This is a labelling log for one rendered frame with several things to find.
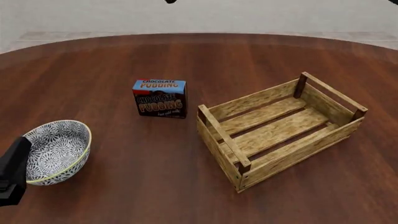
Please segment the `wooden slat tray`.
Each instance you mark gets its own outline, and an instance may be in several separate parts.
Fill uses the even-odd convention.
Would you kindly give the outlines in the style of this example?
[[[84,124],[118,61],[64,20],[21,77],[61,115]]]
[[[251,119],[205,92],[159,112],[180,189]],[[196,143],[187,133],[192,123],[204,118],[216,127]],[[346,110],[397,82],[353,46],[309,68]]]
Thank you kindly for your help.
[[[237,192],[347,139],[367,108],[303,72],[296,80],[208,108],[197,131]]]

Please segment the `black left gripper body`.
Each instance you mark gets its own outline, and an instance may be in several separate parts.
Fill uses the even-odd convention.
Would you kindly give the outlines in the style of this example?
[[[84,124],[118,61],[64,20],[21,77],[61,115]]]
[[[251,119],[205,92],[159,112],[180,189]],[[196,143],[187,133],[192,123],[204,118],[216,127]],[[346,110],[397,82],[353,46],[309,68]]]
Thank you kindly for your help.
[[[12,184],[8,180],[0,180],[0,207],[18,205],[26,188],[26,183]]]

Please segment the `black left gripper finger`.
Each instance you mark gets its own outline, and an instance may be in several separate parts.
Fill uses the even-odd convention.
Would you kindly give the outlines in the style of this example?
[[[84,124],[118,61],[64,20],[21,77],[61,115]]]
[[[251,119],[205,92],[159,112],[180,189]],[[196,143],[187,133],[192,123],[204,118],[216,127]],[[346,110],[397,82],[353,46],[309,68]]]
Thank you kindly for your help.
[[[20,136],[0,157],[0,180],[9,184],[26,184],[26,166],[32,143]]]

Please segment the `chocolate pudding box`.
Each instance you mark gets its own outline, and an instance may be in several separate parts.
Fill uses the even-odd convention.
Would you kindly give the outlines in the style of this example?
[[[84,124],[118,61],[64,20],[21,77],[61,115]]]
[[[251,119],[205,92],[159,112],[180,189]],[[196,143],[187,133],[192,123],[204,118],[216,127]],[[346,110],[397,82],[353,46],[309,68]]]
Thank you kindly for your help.
[[[187,83],[182,80],[137,80],[132,87],[137,110],[141,116],[187,117]]]

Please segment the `patterned black and white bowl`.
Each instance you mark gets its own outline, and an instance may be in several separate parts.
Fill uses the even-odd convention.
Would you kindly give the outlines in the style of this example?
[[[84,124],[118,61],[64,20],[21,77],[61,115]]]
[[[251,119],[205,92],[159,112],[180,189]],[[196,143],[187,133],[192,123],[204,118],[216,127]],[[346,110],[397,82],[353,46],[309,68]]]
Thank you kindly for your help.
[[[75,175],[90,155],[90,128],[74,120],[46,123],[24,135],[31,145],[26,166],[26,182],[46,186]]]

